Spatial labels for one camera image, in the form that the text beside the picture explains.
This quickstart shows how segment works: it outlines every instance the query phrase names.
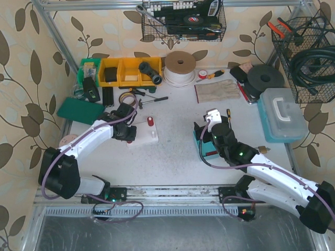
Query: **green storage bin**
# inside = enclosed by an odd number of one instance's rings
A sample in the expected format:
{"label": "green storage bin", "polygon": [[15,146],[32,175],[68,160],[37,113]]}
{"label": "green storage bin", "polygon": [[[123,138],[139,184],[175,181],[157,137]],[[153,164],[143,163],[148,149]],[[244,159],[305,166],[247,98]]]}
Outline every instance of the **green storage bin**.
{"label": "green storage bin", "polygon": [[[83,66],[86,62],[93,62],[96,66],[96,74],[95,74],[95,85],[99,87],[98,82],[98,72],[100,68],[100,62],[101,59],[82,59],[80,62],[80,66]],[[78,74],[77,74],[77,81],[80,87],[83,87],[83,81],[84,81],[84,72],[83,69],[79,67]]]}

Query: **transparent lid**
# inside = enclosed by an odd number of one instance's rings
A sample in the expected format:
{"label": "transparent lid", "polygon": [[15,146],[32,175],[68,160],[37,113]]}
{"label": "transparent lid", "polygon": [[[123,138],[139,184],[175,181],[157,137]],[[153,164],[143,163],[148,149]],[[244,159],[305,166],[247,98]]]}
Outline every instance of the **transparent lid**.
{"label": "transparent lid", "polygon": [[261,94],[261,99],[275,137],[302,138],[307,134],[306,121],[291,89],[268,88]]}

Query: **wooden disc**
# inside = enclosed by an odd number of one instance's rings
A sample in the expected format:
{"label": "wooden disc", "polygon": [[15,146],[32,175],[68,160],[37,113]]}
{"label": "wooden disc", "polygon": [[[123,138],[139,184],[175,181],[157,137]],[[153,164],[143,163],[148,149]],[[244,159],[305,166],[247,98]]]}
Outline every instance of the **wooden disc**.
{"label": "wooden disc", "polygon": [[165,58],[165,67],[178,74],[187,74],[195,69],[195,58],[184,51],[171,52]]}

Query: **tabletop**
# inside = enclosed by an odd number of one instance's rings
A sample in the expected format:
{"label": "tabletop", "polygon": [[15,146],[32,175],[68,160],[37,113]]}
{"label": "tabletop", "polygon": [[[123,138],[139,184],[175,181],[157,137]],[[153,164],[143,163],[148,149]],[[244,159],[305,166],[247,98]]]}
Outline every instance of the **tabletop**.
{"label": "tabletop", "polygon": [[[201,84],[224,79],[234,79],[229,70]],[[118,97],[126,90],[114,88],[114,108]],[[245,173],[240,170],[219,170],[204,164],[193,139],[193,122],[204,126],[203,115],[216,108],[226,116],[231,111],[231,124],[238,141],[252,147],[265,145],[271,150],[266,157],[274,163],[292,170],[283,143],[267,143],[257,105],[249,105],[241,95],[239,99],[226,99],[198,104],[194,85],[185,88],[171,87],[165,82],[157,87],[156,98],[168,96],[168,100],[143,105],[133,124],[145,122],[152,116],[157,127],[159,142],[128,148],[126,142],[110,139],[98,146],[79,166],[81,176],[97,175],[112,185],[156,186],[156,185],[226,185],[235,184]],[[140,97],[142,101],[150,97]],[[89,125],[73,122],[71,134],[80,135]],[[223,158],[209,160],[212,164],[228,166]]]}

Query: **wallpaper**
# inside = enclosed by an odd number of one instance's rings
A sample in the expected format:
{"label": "wallpaper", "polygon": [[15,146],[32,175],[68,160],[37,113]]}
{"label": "wallpaper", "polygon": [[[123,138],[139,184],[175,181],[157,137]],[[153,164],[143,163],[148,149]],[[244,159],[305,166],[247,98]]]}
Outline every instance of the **wallpaper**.
{"label": "wallpaper", "polygon": [[[315,5],[334,25],[335,1],[315,1]],[[319,183],[325,180],[335,186],[335,101],[300,107],[309,130],[303,140],[293,144],[302,175]]]}
{"label": "wallpaper", "polygon": [[94,10],[53,13],[67,45],[79,63],[82,58],[161,56],[183,50],[197,67],[227,67],[267,60],[273,45],[269,20],[287,18],[288,7],[225,8],[227,31],[222,42],[174,41],[146,34],[135,10]]}
{"label": "wallpaper", "polygon": [[55,115],[74,75],[27,0],[0,0],[0,250],[19,250],[44,150],[57,146]]}

